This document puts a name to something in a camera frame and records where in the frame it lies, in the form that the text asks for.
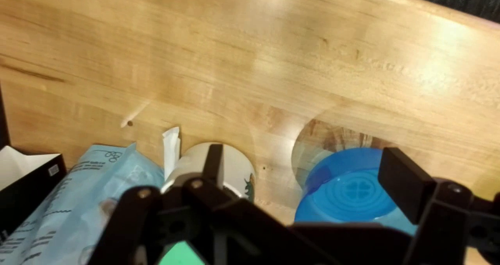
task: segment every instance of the blue plastic bowl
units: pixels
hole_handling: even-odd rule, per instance
[[[295,222],[378,222],[413,235],[411,224],[377,179],[382,150],[354,148],[318,163],[305,181]]]

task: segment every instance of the wood grain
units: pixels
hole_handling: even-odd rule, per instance
[[[222,141],[283,223],[295,140],[317,119],[395,143],[432,175],[500,190],[499,25],[420,0],[0,0],[14,146],[128,145],[161,164]]]

